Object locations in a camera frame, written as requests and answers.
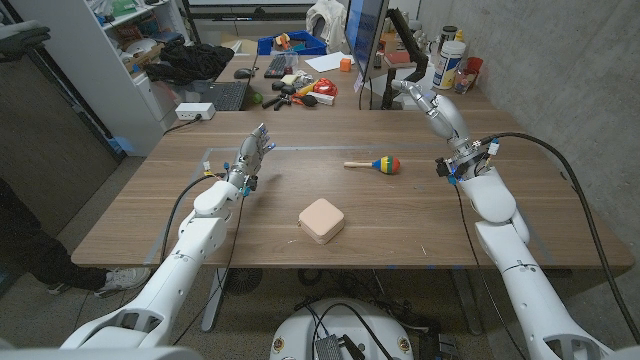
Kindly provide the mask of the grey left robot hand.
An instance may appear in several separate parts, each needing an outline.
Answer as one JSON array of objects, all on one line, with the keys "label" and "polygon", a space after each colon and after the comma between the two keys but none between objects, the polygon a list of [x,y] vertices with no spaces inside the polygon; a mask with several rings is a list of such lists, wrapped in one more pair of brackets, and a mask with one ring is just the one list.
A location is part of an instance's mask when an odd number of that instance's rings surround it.
[{"label": "grey left robot hand", "polygon": [[262,123],[255,128],[242,142],[226,180],[247,195],[257,187],[257,173],[261,168],[264,155],[276,147],[270,143],[268,129]]}]

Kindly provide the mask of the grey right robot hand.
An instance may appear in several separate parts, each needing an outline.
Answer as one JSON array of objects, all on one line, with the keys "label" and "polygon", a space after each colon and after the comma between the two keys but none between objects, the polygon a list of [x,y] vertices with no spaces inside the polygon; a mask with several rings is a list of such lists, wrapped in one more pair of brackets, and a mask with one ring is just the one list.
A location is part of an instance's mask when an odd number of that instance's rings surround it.
[{"label": "grey right robot hand", "polygon": [[392,80],[391,86],[409,95],[425,112],[431,130],[447,141],[453,152],[451,170],[456,179],[471,179],[488,170],[485,164],[487,154],[471,141],[466,122],[451,100],[405,80]]}]

